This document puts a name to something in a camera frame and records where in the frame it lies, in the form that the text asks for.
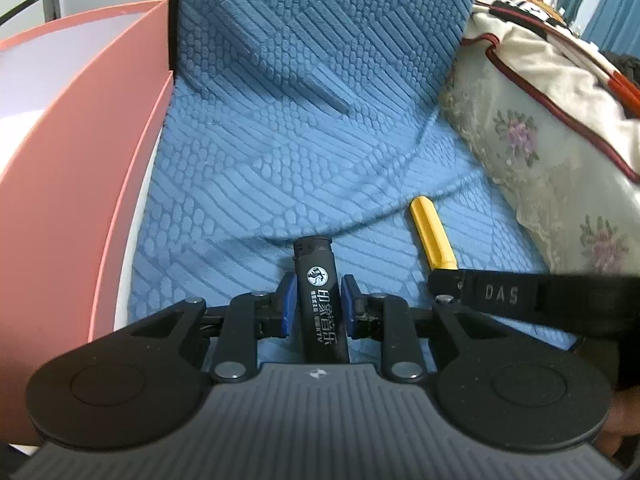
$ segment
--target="round black pad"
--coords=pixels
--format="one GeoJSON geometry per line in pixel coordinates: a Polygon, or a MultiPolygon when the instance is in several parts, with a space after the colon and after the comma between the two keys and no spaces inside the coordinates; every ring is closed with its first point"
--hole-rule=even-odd
{"type": "Polygon", "coordinates": [[[175,342],[114,333],[45,364],[27,386],[27,408],[46,440],[113,450],[155,441],[183,425],[209,391],[206,374],[175,342]]]}
{"type": "Polygon", "coordinates": [[[145,375],[128,365],[90,366],[71,381],[76,398],[92,406],[123,404],[135,399],[144,387],[145,375]]]}
{"type": "Polygon", "coordinates": [[[531,363],[503,368],[494,375],[492,386],[498,396],[525,408],[547,406],[566,392],[562,375],[551,368],[531,363]]]}
{"type": "Polygon", "coordinates": [[[469,436],[507,450],[551,452],[595,436],[609,410],[604,376],[536,340],[474,341],[436,383],[447,418],[469,436]]]}

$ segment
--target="black lighter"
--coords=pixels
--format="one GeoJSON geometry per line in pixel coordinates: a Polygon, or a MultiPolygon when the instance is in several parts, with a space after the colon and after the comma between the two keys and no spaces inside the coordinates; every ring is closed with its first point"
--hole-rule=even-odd
{"type": "Polygon", "coordinates": [[[307,363],[348,363],[338,276],[331,238],[308,236],[293,243],[298,308],[307,363]]]}

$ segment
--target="blue textured fabric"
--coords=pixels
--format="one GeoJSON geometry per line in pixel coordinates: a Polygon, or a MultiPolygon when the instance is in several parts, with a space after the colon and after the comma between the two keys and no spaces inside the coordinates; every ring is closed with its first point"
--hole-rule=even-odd
{"type": "MultiPolygon", "coordinates": [[[[407,216],[435,200],[461,266],[543,269],[436,99],[472,0],[180,0],[179,66],[134,259],[129,320],[185,296],[274,290],[292,240],[426,306],[407,216]]],[[[554,333],[546,334],[553,338],[554,333]]],[[[295,341],[260,358],[295,361],[295,341]]],[[[371,342],[354,360],[375,358],[371,342]]]]}

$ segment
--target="pink box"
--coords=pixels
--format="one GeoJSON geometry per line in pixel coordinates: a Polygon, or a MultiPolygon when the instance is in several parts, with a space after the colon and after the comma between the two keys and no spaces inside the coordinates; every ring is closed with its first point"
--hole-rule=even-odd
{"type": "Polygon", "coordinates": [[[0,440],[36,442],[30,375],[113,330],[172,92],[167,11],[107,7],[0,41],[0,440]]]}

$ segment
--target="red piping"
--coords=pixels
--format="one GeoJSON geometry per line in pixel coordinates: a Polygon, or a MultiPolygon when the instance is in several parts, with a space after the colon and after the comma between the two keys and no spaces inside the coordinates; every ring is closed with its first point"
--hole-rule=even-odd
{"type": "Polygon", "coordinates": [[[561,121],[567,127],[579,134],[581,137],[588,140],[591,145],[599,152],[605,155],[622,173],[634,184],[640,184],[640,174],[636,173],[627,163],[624,158],[611,146],[606,140],[599,136],[596,132],[582,124],[580,121],[571,117],[562,108],[556,105],[549,97],[544,95],[540,90],[533,86],[529,81],[522,76],[514,72],[505,62],[503,62],[496,54],[495,49],[500,45],[500,39],[490,32],[481,34],[477,38],[463,39],[461,44],[463,46],[469,46],[478,41],[489,41],[491,45],[485,51],[487,59],[511,82],[517,85],[520,89],[525,91],[543,107],[545,107],[549,113],[551,113],[556,119],[561,121]]]}
{"type": "MultiPolygon", "coordinates": [[[[527,23],[531,23],[536,27],[541,27],[545,30],[547,34],[552,35],[557,40],[561,41],[561,43],[566,44],[572,49],[577,48],[577,45],[571,41],[568,37],[566,37],[562,32],[559,32],[555,28],[551,27],[548,23],[539,21],[534,17],[525,16],[524,14],[517,12],[516,10],[504,9],[502,7],[491,7],[487,4],[482,4],[476,2],[476,5],[480,5],[482,7],[487,7],[491,9],[491,12],[495,12],[496,14],[506,14],[508,16],[514,16],[520,20],[524,20],[527,23]]],[[[613,71],[613,74],[609,74],[609,68],[605,67],[598,59],[596,59],[591,52],[587,50],[580,50],[580,53],[586,56],[593,64],[595,64],[599,69],[601,69],[605,74],[609,75],[609,89],[616,95],[616,97],[621,101],[627,108],[629,108],[637,118],[640,118],[640,91],[631,84],[628,79],[626,79],[620,72],[617,70],[613,71]]]]}

